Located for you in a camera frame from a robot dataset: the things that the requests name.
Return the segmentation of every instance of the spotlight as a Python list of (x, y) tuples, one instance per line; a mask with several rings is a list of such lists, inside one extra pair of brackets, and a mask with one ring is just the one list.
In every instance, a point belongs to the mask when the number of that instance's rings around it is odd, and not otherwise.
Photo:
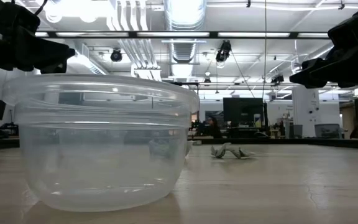
[(216, 54), (216, 62), (225, 62), (229, 56), (231, 51), (231, 44), (229, 40), (224, 40), (221, 48), (218, 50), (218, 54)]
[(121, 54), (121, 50), (120, 49), (114, 49), (112, 51), (112, 54), (110, 56), (110, 59), (113, 62), (120, 62), (122, 60), (122, 54)]
[(277, 76), (272, 77), (272, 86), (279, 86), (282, 82), (284, 82), (284, 77), (282, 74), (278, 74)]
[(212, 82), (211, 82), (211, 79), (209, 77), (206, 77), (204, 79), (204, 83), (212, 83)]

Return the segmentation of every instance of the pipe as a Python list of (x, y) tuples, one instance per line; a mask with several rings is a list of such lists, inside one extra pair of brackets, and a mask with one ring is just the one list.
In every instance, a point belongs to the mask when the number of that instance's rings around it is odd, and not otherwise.
[[(140, 26), (142, 27), (142, 30), (148, 31), (149, 28), (147, 27), (147, 21), (146, 21), (146, 0), (140, 0)], [(149, 53), (150, 57), (150, 63), (153, 64), (153, 68), (158, 68), (157, 60), (155, 59), (154, 50), (152, 41), (150, 39), (142, 40), (144, 41), (145, 50)]]
[[(136, 6), (136, 1), (135, 0), (130, 0), (129, 2), (131, 4), (131, 26), (135, 31), (138, 31), (139, 27), (137, 26), (137, 9), (136, 9), (137, 6)], [(145, 23), (146, 11), (142, 10), (142, 3), (145, 5), (145, 1), (140, 0), (140, 24), (141, 24), (141, 26), (143, 28), (143, 26), (145, 25), (143, 23)], [(136, 41), (137, 41), (137, 44), (140, 45), (140, 48), (143, 50), (143, 53), (144, 53), (144, 55), (146, 57), (147, 68), (153, 68), (152, 60), (150, 58), (150, 53), (146, 48), (147, 43), (143, 39), (142, 40), (136, 40)]]
[[(131, 4), (131, 26), (133, 28), (134, 31), (139, 31), (139, 27), (137, 26), (137, 9), (136, 9), (136, 1), (135, 0), (130, 0), (129, 3)], [(146, 64), (145, 59), (143, 58), (143, 54), (141, 49), (143, 50), (143, 53), (145, 54), (146, 58), (149, 58), (148, 53), (145, 51), (144, 46), (141, 44), (141, 42), (143, 40), (132, 40), (134, 45), (136, 46), (135, 49), (137, 49), (137, 52), (139, 54), (139, 59), (140, 62), (142, 63), (142, 66), (144, 68), (148, 67), (150, 68), (150, 65)]]
[[(198, 31), (204, 26), (206, 0), (164, 0), (165, 19), (168, 30)], [(172, 60), (190, 63), (194, 60), (197, 44), (170, 44)], [(172, 65), (174, 75), (188, 77), (192, 65)]]
[[(118, 21), (118, 11), (117, 11), (117, 0), (109, 0), (110, 16), (106, 19), (106, 25), (110, 30), (122, 31), (121, 26)], [(135, 65), (136, 68), (140, 68), (142, 65), (134, 58), (134, 53), (131, 52), (129, 48), (129, 43), (127, 40), (118, 40), (119, 45), (124, 49), (125, 53), (129, 57), (129, 60)]]
[[(130, 30), (127, 22), (127, 2), (126, 0), (120, 0), (121, 2), (121, 20), (120, 23), (122, 25), (122, 28), (124, 30)], [(140, 67), (145, 68), (146, 63), (144, 62), (142, 53), (140, 52), (139, 48), (136, 47), (135, 40), (129, 39), (129, 45), (128, 48), (131, 51), (132, 54), (134, 54), (134, 58), (140, 63)]]

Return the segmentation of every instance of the fluorescent light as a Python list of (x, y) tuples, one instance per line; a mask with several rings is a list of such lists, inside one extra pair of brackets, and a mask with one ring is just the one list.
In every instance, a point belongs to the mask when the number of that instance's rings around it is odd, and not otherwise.
[(289, 37), (285, 32), (219, 32), (218, 37)]
[(36, 37), (48, 37), (48, 33), (47, 32), (36, 32), (35, 36)]
[(161, 40), (163, 44), (206, 44), (205, 40)]
[(209, 37), (209, 32), (139, 32), (138, 37)]
[(59, 37), (128, 37), (127, 32), (57, 32)]
[(300, 33), (298, 37), (327, 37), (327, 33)]

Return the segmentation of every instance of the table surface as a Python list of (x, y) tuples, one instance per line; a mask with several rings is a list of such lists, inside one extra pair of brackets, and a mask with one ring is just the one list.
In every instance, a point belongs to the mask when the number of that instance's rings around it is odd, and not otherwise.
[(0, 223), (358, 223), (358, 149), (244, 146), (256, 155), (210, 156), (194, 146), (175, 189), (128, 210), (73, 213), (39, 202), (18, 149), (0, 150)]

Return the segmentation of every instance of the white wall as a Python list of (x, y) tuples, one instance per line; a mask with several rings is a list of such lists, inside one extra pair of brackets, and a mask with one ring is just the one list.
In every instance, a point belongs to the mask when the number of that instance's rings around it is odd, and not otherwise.
[[(222, 111), (223, 101), (201, 101), (200, 120), (205, 120), (205, 111)], [(267, 117), (273, 125), (284, 113), (290, 112), (293, 116), (292, 101), (273, 101), (267, 103)], [(338, 102), (320, 102), (321, 124), (340, 124), (341, 117)]]

